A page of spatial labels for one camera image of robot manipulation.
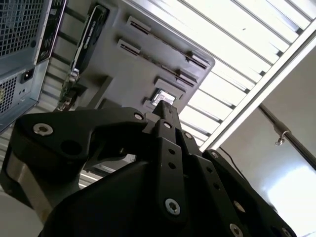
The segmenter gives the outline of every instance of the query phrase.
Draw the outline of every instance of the white wall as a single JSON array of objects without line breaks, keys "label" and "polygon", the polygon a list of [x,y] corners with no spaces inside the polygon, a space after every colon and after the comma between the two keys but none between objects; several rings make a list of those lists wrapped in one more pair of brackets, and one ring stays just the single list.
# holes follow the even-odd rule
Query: white wall
[{"label": "white wall", "polygon": [[[316,49],[263,104],[316,155]],[[222,147],[252,187],[303,236],[316,231],[316,173],[288,142],[275,147],[277,139],[273,126],[256,109]]]},{"label": "white wall", "polygon": [[33,210],[0,192],[1,237],[37,237],[42,228]]}]

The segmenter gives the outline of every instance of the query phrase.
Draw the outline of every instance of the ventilation grille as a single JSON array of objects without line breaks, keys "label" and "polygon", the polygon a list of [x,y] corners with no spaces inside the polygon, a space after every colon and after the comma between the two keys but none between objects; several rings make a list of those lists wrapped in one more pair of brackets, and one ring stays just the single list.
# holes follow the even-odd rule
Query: ventilation grille
[{"label": "ventilation grille", "polygon": [[0,115],[10,109],[17,77],[8,78],[2,84],[0,84]]},{"label": "ventilation grille", "polygon": [[43,2],[0,0],[0,57],[30,45],[37,34]]}]

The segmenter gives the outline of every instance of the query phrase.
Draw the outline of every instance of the black cable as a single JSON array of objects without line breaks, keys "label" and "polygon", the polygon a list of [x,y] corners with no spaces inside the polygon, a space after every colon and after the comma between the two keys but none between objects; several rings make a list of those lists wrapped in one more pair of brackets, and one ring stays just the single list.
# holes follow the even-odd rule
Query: black cable
[{"label": "black cable", "polygon": [[220,147],[220,149],[229,157],[229,159],[231,159],[231,162],[233,163],[234,167],[236,168],[236,170],[239,172],[239,174],[241,175],[241,177],[247,181],[247,183],[249,183],[249,181],[246,179],[246,177],[243,175],[243,173],[238,169],[237,165],[235,164],[233,158],[231,157],[230,154],[228,154],[228,152],[226,152],[222,147]]}]

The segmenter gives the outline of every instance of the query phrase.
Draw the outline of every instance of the computer case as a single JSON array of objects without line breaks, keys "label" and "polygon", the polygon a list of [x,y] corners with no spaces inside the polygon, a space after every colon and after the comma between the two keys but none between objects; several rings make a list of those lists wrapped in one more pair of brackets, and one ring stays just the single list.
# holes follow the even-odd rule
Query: computer case
[{"label": "computer case", "polygon": [[0,80],[50,57],[65,0],[0,0]]},{"label": "computer case", "polygon": [[0,132],[37,104],[48,63],[46,59],[0,81]]}]

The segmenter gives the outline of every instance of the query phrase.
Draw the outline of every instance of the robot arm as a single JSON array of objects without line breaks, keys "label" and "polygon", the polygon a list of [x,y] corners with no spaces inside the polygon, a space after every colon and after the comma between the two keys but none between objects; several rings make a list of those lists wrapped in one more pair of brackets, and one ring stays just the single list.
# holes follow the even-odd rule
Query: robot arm
[{"label": "robot arm", "polygon": [[[296,236],[219,153],[199,151],[175,107],[161,101],[154,114],[116,108],[23,116],[1,185],[37,212],[41,237]],[[122,148],[136,155],[134,163],[79,190],[83,168]]]}]

